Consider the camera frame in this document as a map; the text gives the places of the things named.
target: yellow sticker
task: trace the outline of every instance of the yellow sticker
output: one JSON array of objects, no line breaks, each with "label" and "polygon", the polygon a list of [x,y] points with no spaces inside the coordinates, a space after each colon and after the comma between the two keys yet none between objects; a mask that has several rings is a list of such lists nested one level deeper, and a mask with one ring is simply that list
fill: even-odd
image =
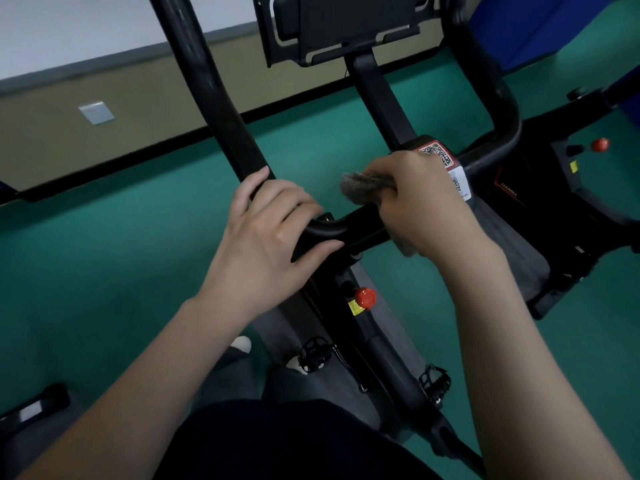
[{"label": "yellow sticker", "polygon": [[356,300],[354,300],[354,299],[352,299],[352,300],[349,302],[349,308],[351,309],[351,313],[353,313],[353,316],[356,316],[356,315],[358,315],[358,314],[361,314],[361,313],[363,313],[363,311],[365,310],[363,307],[359,306],[359,305],[356,303]]}]

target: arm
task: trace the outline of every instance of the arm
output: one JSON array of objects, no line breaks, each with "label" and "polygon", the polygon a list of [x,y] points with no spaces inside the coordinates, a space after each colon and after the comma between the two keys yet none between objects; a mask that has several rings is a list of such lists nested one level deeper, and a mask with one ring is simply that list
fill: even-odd
[{"label": "arm", "polygon": [[489,478],[629,479],[540,336],[504,253],[440,158],[395,153],[365,172],[394,177],[397,192],[381,193],[380,216],[436,264],[451,293]]},{"label": "arm", "polygon": [[263,168],[236,191],[196,297],[21,479],[151,478],[192,396],[233,339],[342,246],[323,242],[292,263],[300,234],[322,207],[284,180],[265,183],[249,207],[268,174]]}]

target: beige wall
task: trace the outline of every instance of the beige wall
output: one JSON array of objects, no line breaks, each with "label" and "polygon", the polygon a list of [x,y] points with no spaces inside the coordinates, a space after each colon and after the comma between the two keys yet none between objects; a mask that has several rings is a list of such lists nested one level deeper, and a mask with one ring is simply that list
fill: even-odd
[{"label": "beige wall", "polygon": [[[475,8],[479,0],[470,0]],[[420,35],[375,49],[379,64],[442,40],[439,20]],[[311,68],[267,69],[258,34],[215,43],[211,51],[238,111],[340,79],[340,60]],[[104,101],[116,119],[93,126],[79,105]],[[18,191],[204,126],[172,56],[0,96],[0,181]]]}]

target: dark shirt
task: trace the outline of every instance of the dark shirt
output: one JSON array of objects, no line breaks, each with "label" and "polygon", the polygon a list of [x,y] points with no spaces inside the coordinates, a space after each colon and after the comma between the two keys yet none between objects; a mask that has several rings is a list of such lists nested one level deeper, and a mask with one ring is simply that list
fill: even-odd
[{"label": "dark shirt", "polygon": [[217,403],[174,435],[156,479],[440,477],[399,444],[327,401]]}]

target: shoe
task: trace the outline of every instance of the shoe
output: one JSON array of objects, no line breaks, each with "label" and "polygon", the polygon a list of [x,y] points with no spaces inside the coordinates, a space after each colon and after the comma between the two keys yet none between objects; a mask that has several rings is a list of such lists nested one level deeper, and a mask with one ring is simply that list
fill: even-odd
[{"label": "shoe", "polygon": [[306,376],[308,372],[304,370],[300,365],[300,361],[298,360],[299,358],[300,355],[296,355],[295,357],[293,357],[290,361],[287,362],[286,368],[291,369],[292,371],[297,371],[300,374]]},{"label": "shoe", "polygon": [[240,337],[236,337],[236,339],[231,342],[231,346],[235,349],[240,350],[240,352],[248,354],[249,352],[251,352],[251,339],[245,335],[241,335]]}]

